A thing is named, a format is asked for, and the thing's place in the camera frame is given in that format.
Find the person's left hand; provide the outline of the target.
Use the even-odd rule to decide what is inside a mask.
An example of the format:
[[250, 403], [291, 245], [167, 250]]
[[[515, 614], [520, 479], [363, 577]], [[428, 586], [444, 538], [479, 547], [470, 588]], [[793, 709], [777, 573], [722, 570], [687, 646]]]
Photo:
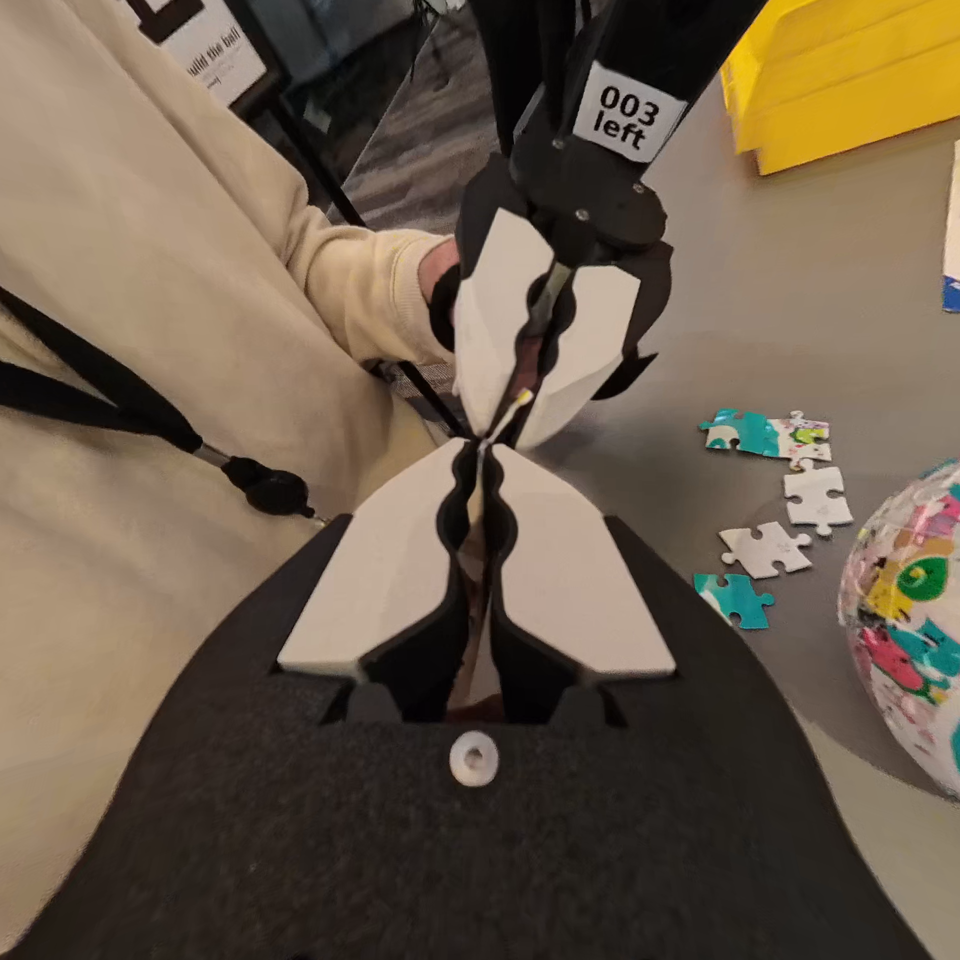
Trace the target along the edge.
[[426, 252], [417, 266], [417, 282], [427, 306], [433, 303], [437, 284], [443, 277], [451, 271], [456, 277], [459, 269], [460, 254], [453, 236], [445, 237]]

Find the printed puzzle leaflet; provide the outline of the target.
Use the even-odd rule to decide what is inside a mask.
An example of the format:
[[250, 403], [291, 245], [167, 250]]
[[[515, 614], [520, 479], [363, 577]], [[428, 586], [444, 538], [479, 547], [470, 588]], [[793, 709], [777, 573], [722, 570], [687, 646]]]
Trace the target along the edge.
[[957, 140], [953, 148], [942, 253], [942, 310], [954, 315], [959, 315], [959, 159]]

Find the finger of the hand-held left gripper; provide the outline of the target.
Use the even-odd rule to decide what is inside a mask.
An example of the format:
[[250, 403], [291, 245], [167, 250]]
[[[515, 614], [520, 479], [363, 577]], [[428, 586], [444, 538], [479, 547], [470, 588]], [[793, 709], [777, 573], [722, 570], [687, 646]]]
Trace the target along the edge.
[[516, 450], [534, 450], [558, 434], [619, 366], [641, 283], [617, 266], [573, 273], [556, 303], [563, 323], [545, 340], [543, 372]]
[[554, 271], [552, 248], [534, 224], [498, 208], [454, 305], [455, 383], [474, 435], [487, 435], [518, 366], [530, 321], [530, 289]]

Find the colourful puzzle ball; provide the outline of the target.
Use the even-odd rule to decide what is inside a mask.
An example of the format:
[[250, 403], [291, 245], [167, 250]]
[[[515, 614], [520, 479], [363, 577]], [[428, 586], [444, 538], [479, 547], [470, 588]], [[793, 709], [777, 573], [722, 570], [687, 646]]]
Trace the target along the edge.
[[887, 498], [846, 559], [837, 616], [870, 702], [906, 754], [959, 796], [959, 463]]

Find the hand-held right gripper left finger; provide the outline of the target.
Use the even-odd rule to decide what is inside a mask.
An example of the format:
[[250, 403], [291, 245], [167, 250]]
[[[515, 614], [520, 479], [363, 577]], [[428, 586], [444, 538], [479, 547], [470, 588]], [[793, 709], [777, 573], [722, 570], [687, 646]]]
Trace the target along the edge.
[[359, 506], [277, 657], [284, 671], [372, 678], [375, 654], [438, 609], [451, 566], [438, 515], [471, 451], [452, 438]]

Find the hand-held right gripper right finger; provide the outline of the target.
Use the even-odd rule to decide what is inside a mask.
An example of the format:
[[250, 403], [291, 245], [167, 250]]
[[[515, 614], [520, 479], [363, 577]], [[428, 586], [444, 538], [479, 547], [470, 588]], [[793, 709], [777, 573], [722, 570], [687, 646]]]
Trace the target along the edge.
[[605, 517], [588, 498], [501, 443], [486, 450], [484, 495], [498, 639], [532, 640], [591, 681], [675, 673]]

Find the joined colourful puzzle pieces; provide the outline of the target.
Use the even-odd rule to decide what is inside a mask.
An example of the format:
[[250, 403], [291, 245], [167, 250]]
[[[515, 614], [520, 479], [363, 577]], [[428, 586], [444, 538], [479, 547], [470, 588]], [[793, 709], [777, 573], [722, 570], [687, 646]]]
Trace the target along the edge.
[[737, 450], [768, 459], [786, 460], [792, 471], [804, 460], [832, 462], [831, 426], [794, 410], [769, 417], [738, 409], [720, 409], [698, 429], [705, 433], [709, 450]]

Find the person's left forearm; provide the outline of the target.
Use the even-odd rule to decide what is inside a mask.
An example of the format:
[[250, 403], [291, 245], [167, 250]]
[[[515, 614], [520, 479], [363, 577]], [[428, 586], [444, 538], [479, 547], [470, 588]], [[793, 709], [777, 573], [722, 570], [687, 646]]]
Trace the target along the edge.
[[451, 235], [333, 225], [272, 147], [252, 140], [246, 162], [246, 200], [257, 203], [259, 231], [351, 359], [453, 362], [452, 309], [441, 304], [445, 277], [430, 305], [418, 282], [423, 256]]

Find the white sign black frame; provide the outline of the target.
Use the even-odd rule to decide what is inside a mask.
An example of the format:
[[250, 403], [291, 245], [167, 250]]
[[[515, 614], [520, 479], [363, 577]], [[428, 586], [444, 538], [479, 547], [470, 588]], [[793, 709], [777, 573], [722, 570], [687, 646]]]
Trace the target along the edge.
[[278, 93], [282, 65], [239, 2], [120, 1], [140, 33], [235, 114], [252, 115]]

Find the white puzzle piece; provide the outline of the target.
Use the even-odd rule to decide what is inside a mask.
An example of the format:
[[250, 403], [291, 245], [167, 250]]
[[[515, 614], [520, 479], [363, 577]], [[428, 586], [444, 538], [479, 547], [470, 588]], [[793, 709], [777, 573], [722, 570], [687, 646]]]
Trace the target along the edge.
[[755, 529], [736, 528], [718, 532], [726, 547], [721, 555], [724, 565], [740, 566], [754, 580], [770, 579], [780, 573], [808, 570], [812, 562], [805, 554], [812, 540], [809, 534], [789, 534], [776, 521]]
[[793, 526], [810, 526], [821, 538], [830, 538], [835, 527], [855, 521], [845, 495], [841, 470], [835, 465], [818, 465], [804, 458], [798, 470], [784, 475], [783, 496], [787, 519]]

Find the person's cream sweater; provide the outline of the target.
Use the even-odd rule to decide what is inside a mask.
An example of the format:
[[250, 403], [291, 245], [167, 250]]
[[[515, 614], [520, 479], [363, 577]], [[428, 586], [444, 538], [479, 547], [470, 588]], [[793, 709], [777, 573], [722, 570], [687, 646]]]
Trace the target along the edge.
[[[247, 201], [267, 143], [117, 3], [2, 2], [2, 288], [349, 512], [435, 448], [369, 370], [399, 360], [334, 341]], [[159, 438], [2, 410], [1, 457], [6, 954], [186, 664], [316, 525]]]

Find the teal puzzle piece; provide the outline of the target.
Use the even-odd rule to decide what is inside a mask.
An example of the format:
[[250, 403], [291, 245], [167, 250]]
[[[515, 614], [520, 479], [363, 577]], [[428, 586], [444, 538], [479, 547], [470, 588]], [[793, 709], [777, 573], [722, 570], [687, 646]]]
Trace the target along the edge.
[[775, 597], [768, 592], [758, 593], [749, 576], [698, 573], [693, 576], [693, 586], [728, 624], [745, 631], [769, 628], [766, 609], [775, 604]]

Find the yellow plastic bin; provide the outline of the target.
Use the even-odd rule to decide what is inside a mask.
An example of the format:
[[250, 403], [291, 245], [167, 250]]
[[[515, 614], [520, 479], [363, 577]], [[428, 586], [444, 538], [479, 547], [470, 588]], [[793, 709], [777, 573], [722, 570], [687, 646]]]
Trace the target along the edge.
[[734, 150], [770, 175], [959, 115], [957, 1], [771, 1], [720, 73]]

